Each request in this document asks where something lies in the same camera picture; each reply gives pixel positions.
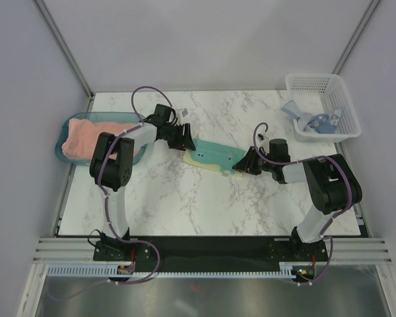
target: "marble tabletop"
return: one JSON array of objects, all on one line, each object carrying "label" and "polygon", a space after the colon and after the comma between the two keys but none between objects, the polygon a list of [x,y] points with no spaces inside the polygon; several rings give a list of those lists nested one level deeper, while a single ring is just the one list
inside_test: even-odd
[{"label": "marble tabletop", "polygon": [[[98,93],[92,111],[131,112],[130,93]],[[299,143],[280,107],[285,91],[168,92],[174,108],[187,108],[193,137],[247,150],[259,122],[270,138],[288,141],[292,159],[336,153],[334,144]],[[308,97],[313,108],[317,97]],[[144,115],[157,103],[156,92],[139,92],[135,105]],[[225,176],[191,166],[183,152],[166,142],[149,147],[133,168],[125,191],[127,222],[134,235],[289,235],[312,205],[305,183],[280,185],[270,173]],[[60,224],[61,235],[90,234],[104,226],[102,195],[87,166],[77,166]],[[360,234],[353,209],[338,217],[326,234]]]}]

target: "teal tray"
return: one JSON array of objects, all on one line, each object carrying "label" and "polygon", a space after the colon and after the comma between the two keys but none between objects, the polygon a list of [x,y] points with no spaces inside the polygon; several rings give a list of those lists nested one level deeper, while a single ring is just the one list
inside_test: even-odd
[{"label": "teal tray", "polygon": [[[59,160],[66,163],[73,163],[76,165],[89,165],[91,163],[90,160],[71,160],[67,158],[62,150],[61,146],[66,142],[67,137],[69,136],[69,120],[72,118],[76,119],[88,119],[91,122],[117,122],[117,123],[137,123],[139,119],[137,115],[133,112],[81,112],[79,114],[75,114],[71,116],[69,119],[61,127],[61,132],[59,136],[59,140],[55,144],[54,152]],[[144,145],[139,150],[138,154],[133,157],[133,164],[137,164],[140,159],[143,157],[145,150],[147,149],[147,145]]]}]

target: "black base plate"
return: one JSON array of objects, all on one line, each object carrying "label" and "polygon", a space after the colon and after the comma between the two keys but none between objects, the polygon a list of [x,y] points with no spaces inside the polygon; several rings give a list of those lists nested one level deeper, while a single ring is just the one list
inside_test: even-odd
[{"label": "black base plate", "polygon": [[[327,261],[324,244],[323,248],[303,248],[296,254],[287,236],[131,237],[135,238],[157,247],[161,255],[158,271],[166,273],[278,271],[279,262],[312,262],[312,254],[318,262]],[[135,271],[150,272],[155,265],[154,250],[135,245]]]}]

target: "white wall panel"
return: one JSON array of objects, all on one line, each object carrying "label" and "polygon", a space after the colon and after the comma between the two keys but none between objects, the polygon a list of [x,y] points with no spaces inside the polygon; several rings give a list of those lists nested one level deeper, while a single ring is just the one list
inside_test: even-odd
[{"label": "white wall panel", "polygon": [[66,164],[61,124],[86,95],[30,0],[0,0],[0,317],[15,316]]},{"label": "white wall panel", "polygon": [[330,73],[369,0],[45,0],[95,92],[284,88]]},{"label": "white wall panel", "polygon": [[373,234],[396,265],[396,0],[380,4],[342,76],[362,127],[346,149]]}]

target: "purple cable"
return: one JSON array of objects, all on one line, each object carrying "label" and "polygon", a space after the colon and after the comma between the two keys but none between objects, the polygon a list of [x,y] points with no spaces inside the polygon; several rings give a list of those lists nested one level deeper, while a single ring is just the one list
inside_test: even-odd
[{"label": "purple cable", "polygon": [[[295,160],[294,162],[275,162],[273,160],[269,160],[266,157],[264,157],[261,152],[259,151],[258,147],[257,147],[257,141],[256,141],[256,137],[257,137],[257,130],[259,127],[261,127],[262,125],[265,125],[265,132],[267,132],[267,130],[269,129],[269,125],[265,122],[261,122],[259,123],[255,129],[253,130],[253,147],[255,149],[255,152],[257,152],[257,154],[265,161],[274,165],[281,165],[281,166],[286,166],[286,165],[290,165],[290,164],[296,164],[299,162],[303,162],[305,160],[312,160],[313,158],[306,158],[304,160],[301,161],[297,161]],[[348,178],[346,177],[345,172],[343,171],[343,169],[339,166],[339,164],[337,164],[337,162],[335,160],[333,160],[331,157],[325,156],[325,155],[321,155],[319,157],[315,157],[315,159],[325,159],[328,160],[331,164],[333,164],[335,166],[335,168],[337,169],[337,171],[339,172],[339,174],[341,175],[343,181],[345,182],[345,186],[346,186],[346,191],[348,194],[348,202],[346,203],[345,208],[343,208],[342,210],[336,212],[333,214],[333,216],[326,222],[326,224],[323,226],[323,228],[321,229],[319,235],[322,237],[324,232],[330,227],[330,225],[333,223],[333,219],[335,219],[336,217],[342,215],[345,211],[349,210],[350,206],[352,205],[352,190],[350,188],[350,184],[348,181]],[[330,239],[330,253],[329,253],[329,257],[327,259],[327,263],[325,264],[324,268],[322,269],[321,273],[314,278],[313,281],[311,281],[311,283],[317,281],[321,276],[324,275],[325,270],[327,269],[327,267],[330,264],[331,258],[333,256],[333,237],[332,236],[325,236],[324,238],[329,238]],[[301,283],[301,285],[308,285],[310,282],[303,282]]]},{"label": "purple cable", "polygon": [[107,280],[107,279],[105,279],[105,280],[103,280],[103,281],[96,282],[96,283],[94,283],[94,284],[91,284],[90,286],[85,287],[84,289],[81,289],[80,291],[76,292],[75,294],[72,294],[71,296],[68,296],[68,297],[61,297],[61,298],[59,298],[59,297],[54,297],[52,294],[50,294],[50,290],[49,290],[49,288],[48,288],[48,283],[46,283],[46,294],[47,294],[47,296],[48,296],[49,298],[51,298],[51,299],[54,300],[55,302],[65,302],[66,300],[70,300],[70,299],[72,299],[72,298],[74,298],[74,297],[76,297],[76,296],[82,294],[83,292],[86,292],[86,291],[92,289],[92,288],[95,287],[95,286],[99,286],[99,285],[105,284],[105,283],[108,283],[108,280]]},{"label": "purple cable", "polygon": [[164,97],[164,99],[166,99],[166,101],[169,103],[169,106],[173,108],[173,105],[172,105],[172,103],[170,102],[169,98],[167,98],[167,96],[166,96],[160,89],[155,88],[155,87],[153,87],[153,86],[141,86],[141,87],[138,87],[138,88],[136,88],[136,89],[132,92],[132,95],[131,95],[131,105],[132,105],[132,109],[133,109],[134,113],[137,115],[137,117],[139,118],[139,121],[140,121],[140,122],[143,123],[143,122],[144,122],[144,119],[143,119],[143,117],[139,114],[139,112],[137,111],[137,109],[135,108],[135,105],[133,104],[133,97],[134,97],[134,95],[135,95],[138,91],[140,91],[140,90],[142,90],[142,89],[152,89],[152,90],[155,90],[156,92],[159,92],[159,93]]},{"label": "purple cable", "polygon": [[[253,147],[255,149],[255,151],[257,152],[257,154],[265,161],[274,165],[281,165],[281,166],[286,166],[286,165],[291,165],[291,164],[296,164],[299,162],[304,162],[305,160],[312,160],[313,158],[306,158],[304,160],[295,160],[293,162],[275,162],[273,160],[269,160],[266,157],[264,157],[261,152],[259,151],[258,147],[257,147],[257,130],[259,127],[261,127],[262,125],[265,125],[265,132],[267,132],[267,130],[269,129],[269,125],[266,124],[265,122],[261,122],[259,123],[255,129],[253,130]],[[343,208],[342,210],[336,212],[332,218],[329,219],[329,221],[325,224],[325,226],[322,228],[320,235],[323,235],[324,232],[327,230],[327,228],[330,227],[331,223],[333,222],[334,218],[337,218],[338,216],[342,215],[345,211],[349,210],[350,206],[352,205],[352,190],[350,188],[350,184],[348,181],[348,178],[346,177],[345,172],[343,171],[343,169],[339,166],[339,164],[337,164],[337,162],[335,160],[333,160],[331,157],[325,156],[325,155],[321,155],[319,157],[315,157],[315,159],[325,159],[328,160],[331,164],[333,164],[335,166],[335,168],[337,169],[337,171],[339,172],[339,174],[341,175],[343,181],[345,182],[345,186],[346,186],[346,191],[347,191],[347,195],[348,195],[348,201],[346,203],[345,208]]]},{"label": "purple cable", "polygon": [[108,152],[106,154],[106,156],[104,157],[103,160],[103,164],[101,166],[100,169],[100,173],[98,174],[98,179],[97,179],[97,185],[98,187],[103,191],[104,195],[106,196],[106,198],[104,198],[104,213],[106,216],[106,221],[108,223],[108,226],[110,228],[110,231],[113,233],[113,235],[115,236],[115,238],[122,242],[122,243],[126,243],[126,244],[146,244],[147,246],[150,246],[151,248],[154,249],[154,251],[157,254],[157,264],[155,266],[155,268],[151,271],[151,273],[149,273],[146,277],[143,277],[141,279],[138,279],[136,281],[126,281],[126,282],[119,282],[119,284],[124,284],[124,285],[131,285],[131,284],[138,284],[138,283],[142,283],[145,281],[148,281],[149,279],[151,279],[151,277],[157,272],[158,267],[160,266],[160,252],[158,251],[157,247],[152,244],[151,242],[148,241],[144,241],[144,240],[134,240],[134,241],[130,241],[130,240],[124,240],[122,239],[117,232],[114,230],[113,224],[110,220],[110,215],[108,212],[108,191],[105,189],[105,187],[101,184],[101,180],[103,177],[103,173],[104,173],[104,169],[106,168],[108,159],[111,155],[111,153],[113,152],[113,149],[116,145],[116,143],[124,136],[127,135],[129,132],[135,131],[136,129],[141,128],[142,125],[136,125],[135,127],[132,127],[131,129],[128,129],[127,131],[124,131],[123,133],[120,133],[112,142],[112,144],[110,145],[110,148],[108,149]]}]

